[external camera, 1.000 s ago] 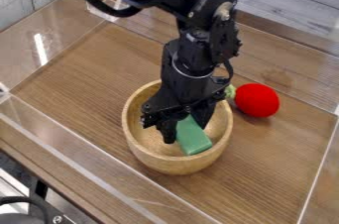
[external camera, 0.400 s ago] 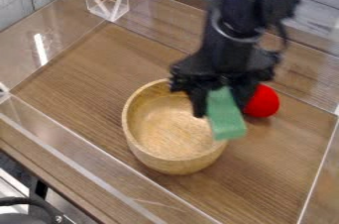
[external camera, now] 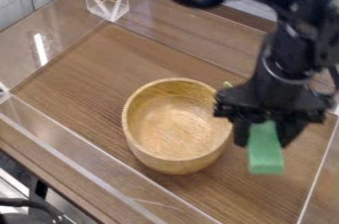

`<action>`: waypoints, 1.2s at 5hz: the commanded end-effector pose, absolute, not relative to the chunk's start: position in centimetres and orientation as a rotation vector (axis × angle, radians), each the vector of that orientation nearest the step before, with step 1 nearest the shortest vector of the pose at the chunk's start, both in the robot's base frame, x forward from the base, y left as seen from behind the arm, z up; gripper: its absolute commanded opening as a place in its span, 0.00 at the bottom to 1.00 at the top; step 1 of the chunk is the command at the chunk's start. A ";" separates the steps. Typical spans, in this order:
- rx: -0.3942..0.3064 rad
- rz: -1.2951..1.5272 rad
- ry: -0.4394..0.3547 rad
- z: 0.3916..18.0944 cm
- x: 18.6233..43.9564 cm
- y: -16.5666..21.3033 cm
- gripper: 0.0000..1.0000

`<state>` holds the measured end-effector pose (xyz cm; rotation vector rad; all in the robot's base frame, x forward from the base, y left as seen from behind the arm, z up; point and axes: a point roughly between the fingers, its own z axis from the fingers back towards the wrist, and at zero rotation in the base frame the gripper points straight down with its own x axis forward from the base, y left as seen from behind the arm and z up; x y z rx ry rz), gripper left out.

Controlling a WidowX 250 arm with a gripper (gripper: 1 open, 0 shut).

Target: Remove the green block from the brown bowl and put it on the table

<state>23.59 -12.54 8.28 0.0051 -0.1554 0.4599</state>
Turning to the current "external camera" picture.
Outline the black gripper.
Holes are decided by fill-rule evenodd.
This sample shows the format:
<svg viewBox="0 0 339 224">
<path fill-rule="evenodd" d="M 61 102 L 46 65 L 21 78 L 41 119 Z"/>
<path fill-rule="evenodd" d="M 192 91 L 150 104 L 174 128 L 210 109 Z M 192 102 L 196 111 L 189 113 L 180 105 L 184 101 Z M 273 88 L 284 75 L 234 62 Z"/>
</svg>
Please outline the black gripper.
<svg viewBox="0 0 339 224">
<path fill-rule="evenodd" d="M 213 115 L 233 122 L 234 144 L 248 145 L 252 123 L 274 122 L 284 148 L 308 123 L 320 123 L 334 105 L 334 91 L 317 91 L 312 80 L 336 65 L 336 36 L 270 34 L 262 41 L 249 80 L 220 89 Z"/>
</svg>

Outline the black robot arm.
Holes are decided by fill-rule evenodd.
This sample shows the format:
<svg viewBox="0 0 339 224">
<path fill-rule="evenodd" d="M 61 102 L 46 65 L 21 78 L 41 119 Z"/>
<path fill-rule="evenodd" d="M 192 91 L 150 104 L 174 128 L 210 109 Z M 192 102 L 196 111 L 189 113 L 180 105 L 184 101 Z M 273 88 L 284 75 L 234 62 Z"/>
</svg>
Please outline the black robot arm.
<svg viewBox="0 0 339 224">
<path fill-rule="evenodd" d="M 228 0 L 172 0 L 210 9 Z M 254 0 L 276 13 L 274 31 L 262 41 L 249 80 L 217 91 L 214 115 L 234 125 L 234 144 L 245 147 L 250 128 L 272 122 L 277 143 L 286 146 L 334 104 L 309 82 L 326 70 L 339 91 L 339 0 Z"/>
</svg>

